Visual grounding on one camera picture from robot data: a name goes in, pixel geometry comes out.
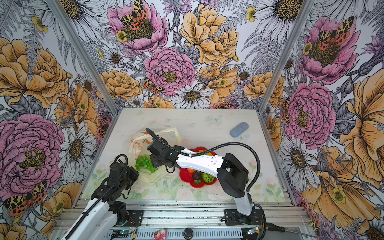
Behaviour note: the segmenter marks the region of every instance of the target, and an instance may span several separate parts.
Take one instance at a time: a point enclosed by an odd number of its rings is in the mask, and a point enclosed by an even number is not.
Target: blue-gray eraser
[[[237,125],[235,128],[233,128],[229,134],[232,136],[232,137],[238,137],[240,136],[240,134],[242,134],[245,130],[248,129],[248,124],[246,122],[242,122],[240,123],[239,125]]]

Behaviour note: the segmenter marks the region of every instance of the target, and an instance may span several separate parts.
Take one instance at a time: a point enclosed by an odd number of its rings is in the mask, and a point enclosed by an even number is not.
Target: yellow translucent plastic bag
[[[176,130],[176,128],[167,128],[162,131],[156,132],[156,135],[167,140],[168,144],[171,146],[181,145],[181,138]],[[158,167],[155,172],[151,172],[148,170],[152,167],[152,164],[147,162],[147,168],[143,167],[143,156],[146,156],[146,159],[149,159],[149,155],[151,154],[147,147],[152,142],[152,137],[145,131],[138,131],[135,133],[131,140],[131,145],[129,147],[128,159],[131,162],[131,159],[134,159],[133,167],[139,171],[139,178],[137,183],[134,184],[133,190],[138,189],[146,189],[149,186],[153,185],[160,178],[167,175],[167,171],[165,166]]]

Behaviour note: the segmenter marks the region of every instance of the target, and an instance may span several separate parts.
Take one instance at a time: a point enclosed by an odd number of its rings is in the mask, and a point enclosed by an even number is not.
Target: orange flower
[[[63,212],[63,209],[71,208],[80,188],[81,183],[78,182],[70,182],[61,186],[56,190],[53,197],[44,202],[43,209],[47,210],[47,213],[41,215],[40,219],[48,222],[54,218],[58,218]]]
[[[272,77],[272,71],[266,74],[259,74],[250,79],[251,84],[244,86],[244,96],[246,98],[252,97],[257,98],[258,96],[263,96],[266,88],[268,87],[269,81]],[[283,98],[283,82],[284,79],[280,75],[279,81],[276,84],[276,87],[273,89],[273,93],[269,102],[274,108],[279,105],[280,100]]]
[[[362,181],[380,188],[384,181],[384,70],[358,81],[354,89],[354,105],[346,102],[356,114],[355,127],[340,136],[346,154],[353,158],[353,169]]]
[[[22,227],[18,223],[15,223],[12,227],[6,223],[0,223],[0,239],[25,240],[25,231],[26,227]]]
[[[217,15],[217,11],[209,5],[199,5],[199,15],[191,11],[185,14],[181,24],[180,34],[188,42],[185,45],[196,46],[200,51],[200,63],[224,66],[230,58],[236,55],[238,32],[227,31],[219,37],[212,37],[216,31],[227,22],[223,15]]]
[[[129,100],[132,97],[142,94],[139,81],[123,71],[106,71],[101,74],[101,78],[113,99],[115,99],[116,96],[120,96]],[[99,90],[97,90],[96,94],[99,98],[103,99]]]
[[[281,137],[282,137],[282,130],[280,126],[281,120],[280,118],[272,117],[268,118],[266,121],[266,127],[269,132],[269,136],[271,136],[272,143],[275,147],[275,150],[277,151],[280,148],[281,144]]]
[[[240,83],[240,78],[237,76],[237,68],[228,68],[219,69],[218,66],[212,65],[208,67],[203,67],[196,74],[196,76],[201,77],[209,81],[205,89],[213,89],[213,95],[211,99],[211,105],[220,103],[224,101],[227,97],[231,95],[231,92],[236,90],[236,83]]]
[[[10,43],[0,38],[0,96],[11,96],[8,104],[18,102],[23,94],[34,96],[49,108],[68,93],[67,73],[47,49],[40,46],[36,67],[28,76],[28,62],[23,40]]]
[[[95,103],[88,97],[85,90],[80,84],[76,86],[76,90],[71,90],[71,97],[60,98],[55,108],[56,123],[69,126],[75,123],[77,131],[81,122],[88,124],[88,130],[96,136],[98,128],[97,112]]]
[[[362,225],[358,233],[369,229],[369,220],[380,218],[380,211],[375,210],[376,205],[363,196],[366,195],[361,183],[353,181],[356,171],[352,162],[344,156],[337,147],[323,146],[318,159],[320,164],[315,171],[320,179],[317,189],[302,192],[311,208],[322,214],[329,221],[336,217],[336,226],[345,228],[355,218],[361,218]]]
[[[149,103],[144,102],[144,108],[175,108],[173,104],[166,98],[160,98],[157,95],[154,95],[152,98],[149,98]]]

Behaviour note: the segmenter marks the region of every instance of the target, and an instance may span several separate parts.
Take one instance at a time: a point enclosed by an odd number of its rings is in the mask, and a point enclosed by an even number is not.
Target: black screwdriver handle
[[[284,228],[284,227],[276,226],[276,225],[273,224],[273,223],[269,223],[269,222],[267,222],[266,227],[267,227],[267,229],[270,230],[270,231],[285,232],[285,228]]]

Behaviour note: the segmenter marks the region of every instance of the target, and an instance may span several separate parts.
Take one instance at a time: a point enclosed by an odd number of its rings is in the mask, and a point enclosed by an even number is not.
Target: red tray
[[[206,149],[205,147],[197,147],[195,149],[190,149],[190,150],[193,152],[200,152],[200,151],[206,151],[208,149]],[[215,152],[210,152],[210,153],[213,156],[216,155]],[[179,176],[180,176],[181,181],[188,182],[194,188],[202,188],[205,185],[212,185],[212,184],[215,184],[215,182],[217,181],[217,178],[215,178],[214,181],[211,183],[206,183],[206,182],[204,182],[204,180],[202,180],[200,184],[196,184],[192,179],[192,173],[188,172],[188,170],[186,168],[180,168]]]

